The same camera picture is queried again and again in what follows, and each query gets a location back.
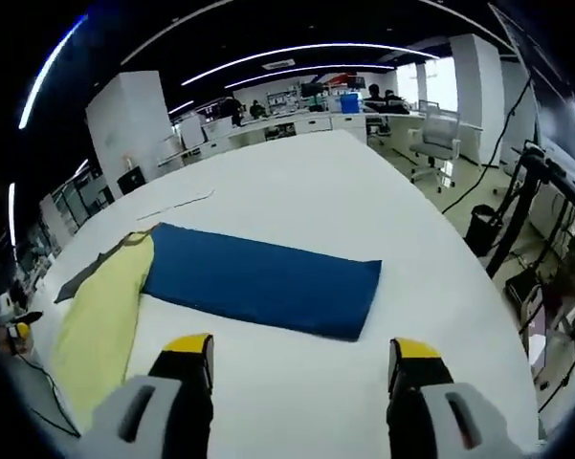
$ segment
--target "led light strip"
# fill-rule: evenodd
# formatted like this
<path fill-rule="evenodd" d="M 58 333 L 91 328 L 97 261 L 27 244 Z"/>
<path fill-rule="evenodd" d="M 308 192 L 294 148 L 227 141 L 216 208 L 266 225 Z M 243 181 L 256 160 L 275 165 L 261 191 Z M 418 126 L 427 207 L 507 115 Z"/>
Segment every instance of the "led light strip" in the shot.
<path fill-rule="evenodd" d="M 73 175 L 73 179 L 75 179 L 76 177 L 78 177 L 78 175 L 83 171 L 83 169 L 85 168 L 85 166 L 89 163 L 89 160 L 85 160 L 81 163 L 81 165 L 77 168 L 77 172 L 75 172 L 75 175 Z"/>
<path fill-rule="evenodd" d="M 372 64 L 334 64 L 334 65 L 314 65 L 312 67 L 299 67 L 297 69 L 281 70 L 279 72 L 273 72 L 271 74 L 254 76 L 253 78 L 243 79 L 237 83 L 232 83 L 226 86 L 226 89 L 233 88 L 240 84 L 250 83 L 251 81 L 256 81 L 262 78 L 276 77 L 283 74 L 292 74 L 293 72 L 305 72 L 307 70 L 318 70 L 318 69 L 337 69 L 337 68 L 360 68 L 360 69 L 378 69 L 378 70 L 392 70 L 394 67 L 390 65 L 372 65 Z"/>
<path fill-rule="evenodd" d="M 176 108 L 173 108 L 172 110 L 170 110 L 168 112 L 169 115 L 172 115 L 174 112 L 178 112 L 179 110 L 181 110 L 182 108 L 187 107 L 188 105 L 191 105 L 193 103 L 193 100 L 190 100 L 189 102 L 185 102 L 183 105 L 179 105 Z"/>
<path fill-rule="evenodd" d="M 410 53 L 412 55 L 421 55 L 423 57 L 429 57 L 431 59 L 438 59 L 437 55 L 431 55 L 429 53 L 423 53 L 422 51 L 415 51 L 409 50 L 408 48 L 400 48 L 399 46 L 388 46 L 388 45 L 378 45 L 374 43 L 319 43 L 316 45 L 301 45 L 301 46 L 292 46 L 290 48 L 281 48 L 278 50 L 267 51 L 265 53 L 259 53 L 257 55 L 249 55 L 247 57 L 242 57 L 241 59 L 233 60 L 232 62 L 228 62 L 227 64 L 220 65 L 219 67 L 215 67 L 214 69 L 210 69 L 203 74 L 194 76 L 193 78 L 188 79 L 187 81 L 183 81 L 181 86 L 186 86 L 193 81 L 197 81 L 200 78 L 207 77 L 208 75 L 214 74 L 215 72 L 219 72 L 220 70 L 227 69 L 233 65 L 241 64 L 243 62 L 247 62 L 249 60 L 258 59 L 260 57 L 267 57 L 269 55 L 279 55 L 281 53 L 290 53 L 292 51 L 301 51 L 301 50 L 314 50 L 319 48 L 367 48 L 367 49 L 376 49 L 376 50 L 389 50 L 389 51 L 402 51 L 404 53 Z"/>
<path fill-rule="evenodd" d="M 26 125 L 28 125 L 28 120 L 30 119 L 30 113 L 32 112 L 34 102 L 36 101 L 36 96 L 38 96 L 38 92 L 40 91 L 40 86 L 42 86 L 42 83 L 47 77 L 47 74 L 49 74 L 49 70 L 51 69 L 51 66 L 54 64 L 54 61 L 57 58 L 57 55 L 59 54 L 61 49 L 64 47 L 68 39 L 71 36 L 73 36 L 73 33 L 75 33 L 75 31 L 78 29 L 78 26 L 80 26 L 85 21 L 85 19 L 87 19 L 87 15 L 81 17 L 75 24 L 75 26 L 68 33 L 66 33 L 66 36 L 64 36 L 61 39 L 59 44 L 49 55 L 49 58 L 47 59 L 45 64 L 42 66 L 42 69 L 40 69 L 40 73 L 36 77 L 36 81 L 34 82 L 32 90 L 28 94 L 28 100 L 26 100 L 26 105 L 23 107 L 23 113 L 21 114 L 21 120 L 19 121 L 19 129 L 23 129 L 26 127 Z"/>
<path fill-rule="evenodd" d="M 15 183 L 9 185 L 9 233 L 11 234 L 11 245 L 15 248 Z"/>

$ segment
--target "trash bin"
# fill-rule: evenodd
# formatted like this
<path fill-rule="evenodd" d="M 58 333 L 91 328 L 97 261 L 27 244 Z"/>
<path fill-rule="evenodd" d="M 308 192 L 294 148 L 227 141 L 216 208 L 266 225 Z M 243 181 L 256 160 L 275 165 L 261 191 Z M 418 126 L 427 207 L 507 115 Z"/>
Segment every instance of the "trash bin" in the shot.
<path fill-rule="evenodd" d="M 502 222 L 492 222 L 495 213 L 496 211 L 486 204 L 479 204 L 472 209 L 470 226 L 463 240 L 476 256 L 487 255 L 498 237 Z"/>

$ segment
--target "window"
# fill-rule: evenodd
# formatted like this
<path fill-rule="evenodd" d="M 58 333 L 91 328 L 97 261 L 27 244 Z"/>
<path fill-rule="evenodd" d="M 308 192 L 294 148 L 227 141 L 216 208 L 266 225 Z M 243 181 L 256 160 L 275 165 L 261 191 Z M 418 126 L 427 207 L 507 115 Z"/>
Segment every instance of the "window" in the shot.
<path fill-rule="evenodd" d="M 414 104 L 419 100 L 419 85 L 417 84 L 417 67 L 415 64 L 403 65 L 396 70 L 398 78 L 399 97 Z"/>
<path fill-rule="evenodd" d="M 438 102 L 443 110 L 457 112 L 457 79 L 452 57 L 432 59 L 425 63 L 428 100 Z"/>

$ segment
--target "desk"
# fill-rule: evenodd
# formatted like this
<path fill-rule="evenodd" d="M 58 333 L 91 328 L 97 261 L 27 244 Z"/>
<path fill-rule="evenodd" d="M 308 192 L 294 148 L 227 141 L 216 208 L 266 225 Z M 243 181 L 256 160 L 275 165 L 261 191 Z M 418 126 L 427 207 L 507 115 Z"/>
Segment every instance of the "desk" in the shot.
<path fill-rule="evenodd" d="M 305 112 L 296 113 L 294 115 L 281 115 L 278 117 L 270 117 L 263 120 L 249 121 L 241 127 L 235 127 L 229 134 L 217 137 L 203 145 L 185 150 L 176 155 L 162 159 L 158 162 L 158 166 L 162 167 L 166 164 L 191 154 L 193 150 L 202 152 L 202 159 L 214 156 L 217 153 L 224 153 L 229 150 L 249 146 L 251 144 L 265 142 L 264 130 L 269 127 L 275 127 L 280 124 L 292 123 L 296 127 L 297 134 L 309 132 L 306 125 L 310 121 L 317 121 L 320 126 L 316 130 L 347 130 L 357 139 L 365 142 L 365 122 L 366 118 L 388 118 L 389 125 L 391 126 L 391 137 L 387 138 L 391 142 L 391 146 L 399 151 L 402 155 L 411 159 L 415 163 L 420 163 L 410 152 L 410 138 L 409 129 L 418 129 L 421 127 L 425 114 L 420 112 L 411 112 L 410 114 L 379 114 L 379 113 L 330 113 L 330 112 Z M 354 124 L 353 127 L 348 127 L 345 120 L 351 119 Z M 469 123 L 461 123 L 459 130 L 459 138 L 461 139 L 460 155 L 468 158 L 475 164 L 480 164 L 478 150 L 480 147 L 480 133 L 482 128 Z"/>
<path fill-rule="evenodd" d="M 136 223 L 137 212 L 188 200 L 208 187 L 214 188 L 209 199 Z M 515 442 L 531 447 L 538 438 L 529 364 L 494 284 L 433 204 L 352 136 L 331 131 L 265 142 L 136 189 L 82 227 L 45 276 L 45 298 L 52 301 L 64 280 L 127 231 L 159 221 L 383 260 L 357 342 L 215 317 L 143 296 L 128 376 L 146 373 L 171 339 L 215 335 L 209 457 L 389 457 L 385 412 L 393 337 L 438 349 L 457 381 L 472 383 L 503 413 Z M 46 317 L 33 325 L 45 364 L 68 305 L 47 306 Z"/>

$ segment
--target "office chair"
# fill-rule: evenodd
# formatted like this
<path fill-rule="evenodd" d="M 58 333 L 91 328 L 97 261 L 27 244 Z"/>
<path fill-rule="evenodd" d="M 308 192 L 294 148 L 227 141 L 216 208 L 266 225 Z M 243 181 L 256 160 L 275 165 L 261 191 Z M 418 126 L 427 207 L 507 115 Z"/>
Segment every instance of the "office chair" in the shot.
<path fill-rule="evenodd" d="M 421 98 L 419 99 L 419 106 L 417 107 L 419 112 L 427 112 L 428 108 L 431 108 L 432 110 L 435 109 L 440 109 L 440 105 L 438 104 L 438 102 L 431 102 L 429 100 L 422 100 Z"/>
<path fill-rule="evenodd" d="M 435 160 L 451 162 L 459 156 L 459 114 L 428 105 L 423 127 L 409 129 L 409 135 L 412 138 L 410 151 L 417 157 L 427 156 L 429 163 L 427 166 L 415 167 L 411 171 L 410 182 L 414 184 L 422 177 L 433 175 L 438 182 L 438 192 L 441 193 L 441 179 L 450 180 L 451 176 L 436 167 Z M 455 186 L 454 181 L 451 181 L 451 186 Z"/>

